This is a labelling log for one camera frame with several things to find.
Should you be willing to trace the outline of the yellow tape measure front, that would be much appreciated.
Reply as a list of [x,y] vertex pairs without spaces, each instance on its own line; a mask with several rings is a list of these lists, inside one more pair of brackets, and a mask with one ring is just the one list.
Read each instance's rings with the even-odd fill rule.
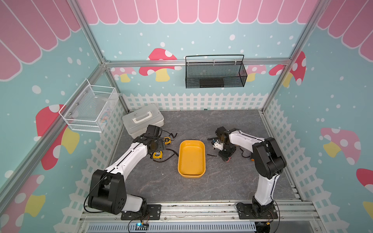
[[168,161],[169,159],[171,159],[172,157],[174,156],[179,156],[179,153],[176,152],[175,150],[173,149],[166,149],[168,151],[171,151],[173,154],[171,156],[169,156],[168,158],[166,159],[163,159],[163,151],[159,151],[159,152],[154,152],[151,156],[151,159],[154,161],[154,162],[157,162],[157,163],[163,163],[163,162],[166,162]]

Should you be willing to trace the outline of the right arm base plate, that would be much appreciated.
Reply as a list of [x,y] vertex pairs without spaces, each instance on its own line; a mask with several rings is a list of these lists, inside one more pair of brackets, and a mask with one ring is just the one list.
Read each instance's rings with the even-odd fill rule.
[[274,202],[262,206],[258,203],[237,203],[236,209],[240,219],[278,219]]

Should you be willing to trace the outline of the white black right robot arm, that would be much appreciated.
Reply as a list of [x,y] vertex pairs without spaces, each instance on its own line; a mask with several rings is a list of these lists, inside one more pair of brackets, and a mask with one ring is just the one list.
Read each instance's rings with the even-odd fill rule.
[[211,144],[219,150],[218,156],[228,162],[237,147],[248,150],[250,159],[254,161],[259,173],[257,190],[252,205],[255,215],[259,215],[274,207],[274,190],[277,180],[287,166],[284,155],[277,141],[272,138],[260,138],[242,132],[239,129],[227,130],[219,127]]

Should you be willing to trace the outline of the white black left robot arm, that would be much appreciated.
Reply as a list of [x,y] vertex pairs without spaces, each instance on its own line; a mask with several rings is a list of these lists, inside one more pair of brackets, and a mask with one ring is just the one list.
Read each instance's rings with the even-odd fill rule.
[[89,207],[96,209],[96,213],[125,213],[139,217],[146,215],[146,199],[127,194],[125,181],[140,160],[164,149],[162,133],[160,127],[149,125],[146,132],[136,137],[116,162],[92,174],[90,191],[84,201],[86,212]]

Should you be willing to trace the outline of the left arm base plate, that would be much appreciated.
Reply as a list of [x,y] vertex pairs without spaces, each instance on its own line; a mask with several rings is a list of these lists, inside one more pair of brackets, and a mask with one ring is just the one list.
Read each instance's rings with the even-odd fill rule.
[[160,204],[146,204],[140,208],[137,212],[132,211],[124,211],[121,213],[121,220],[136,220],[136,219],[144,219],[144,220],[160,220],[161,214],[161,207]]

